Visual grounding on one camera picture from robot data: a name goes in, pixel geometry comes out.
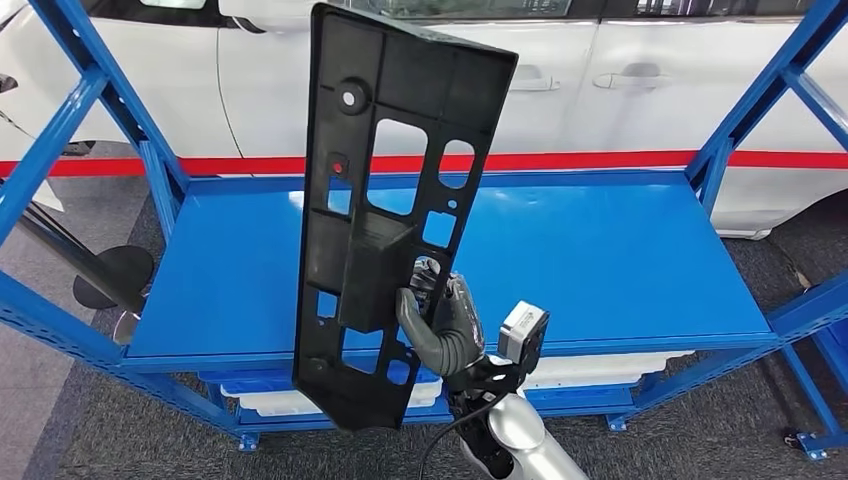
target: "red stripe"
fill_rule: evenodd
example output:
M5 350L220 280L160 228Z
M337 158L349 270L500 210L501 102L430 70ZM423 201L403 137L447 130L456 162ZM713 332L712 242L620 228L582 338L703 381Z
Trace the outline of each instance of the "red stripe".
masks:
M486 160L486 171L562 170L571 168L675 167L686 165L694 151L662 152L573 152L496 153ZM443 171L467 171L469 155L446 155ZM303 157L267 158L181 158L190 175L217 174L303 174ZM6 177L17 161L0 161L0 176ZM738 151L730 157L734 167L848 169L848 153L834 152L752 152ZM380 173L417 172L421 157L414 155L374 158L373 170ZM143 175L138 158L61 158L51 176Z

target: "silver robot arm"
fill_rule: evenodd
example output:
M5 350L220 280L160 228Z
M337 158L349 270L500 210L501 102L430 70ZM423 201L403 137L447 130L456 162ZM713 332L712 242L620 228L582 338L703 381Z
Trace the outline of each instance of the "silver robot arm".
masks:
M510 393L489 412L489 431L512 456L507 480L588 480L526 398Z
M420 288L422 279L435 278L434 264L418 266L413 288ZM437 311L432 326L417 313L421 290L398 292L397 316L421 362L445 380L465 456L498 480L588 479L533 405L517 393L539 361L548 313L519 302L500 328L502 358L490 359L483 354L482 328L465 280L452 275L445 295L445 308L441 315ZM494 398L501 400L492 405ZM469 416L477 418L466 422Z

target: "car window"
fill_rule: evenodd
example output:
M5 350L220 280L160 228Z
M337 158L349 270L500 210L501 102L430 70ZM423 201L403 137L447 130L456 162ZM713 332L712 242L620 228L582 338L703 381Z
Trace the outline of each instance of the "car window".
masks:
M726 17L801 16L813 0L609 0L604 16Z
M206 3L206 0L140 0L141 3L148 7L165 7L165 8L187 8L189 10L200 10Z
M603 0L589 1L597 16ZM571 18L572 2L587 0L352 0L351 6L398 19L520 19Z
M185 27L226 27L218 0L83 0L90 17Z

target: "black plastic panel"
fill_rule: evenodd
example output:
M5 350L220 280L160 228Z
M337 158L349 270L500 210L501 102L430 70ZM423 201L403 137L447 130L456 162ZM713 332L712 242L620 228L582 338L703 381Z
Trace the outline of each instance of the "black plastic panel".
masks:
M297 388L343 429L397 428L419 361L397 341L395 292L407 286L415 259L441 264L443 291L483 163L517 62L514 53L448 37L328 4L312 10L306 194L300 266ZM421 128L428 138L411 213L399 215L367 199L377 123L392 119ZM445 145L474 148L465 185L439 180ZM350 210L332 211L331 182L349 186ZM422 239L430 212L455 217L447 246ZM335 314L319 317L319 292L337 298ZM432 321L435 302L425 318ZM373 374L342 361L344 331L382 331ZM401 385L387 378L403 362Z

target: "rectangular hole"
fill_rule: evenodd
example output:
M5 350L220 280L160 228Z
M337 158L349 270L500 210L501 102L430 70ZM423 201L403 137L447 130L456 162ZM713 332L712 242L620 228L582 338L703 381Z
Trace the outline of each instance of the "rectangular hole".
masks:
M386 375L390 382L395 385L406 385L409 380L409 364L400 360L392 360L389 362L389 371Z
M424 233L421 235L421 238L430 245L447 248L455 224L455 216L449 213L431 211L427 214L427 220L424 223Z
M350 184L344 180L330 177L327 209L342 215L350 215L350 192Z
M377 371L377 353L362 355L363 349L379 349L383 343L383 331L360 333L352 328L345 328L342 361L345 365L360 372L374 373Z
M439 181L450 188L464 187L473 162L474 147L462 140L451 140L445 145L439 162Z
M377 123L374 134L374 151L369 175L402 172L421 175L424 152L427 150L427 133L418 127L384 118ZM366 197L371 205L398 215L409 215L415 203L415 191L371 189Z
M332 293L327 293L323 290L318 290L318 308L319 317L333 318L336 316L336 306L339 302L339 297Z

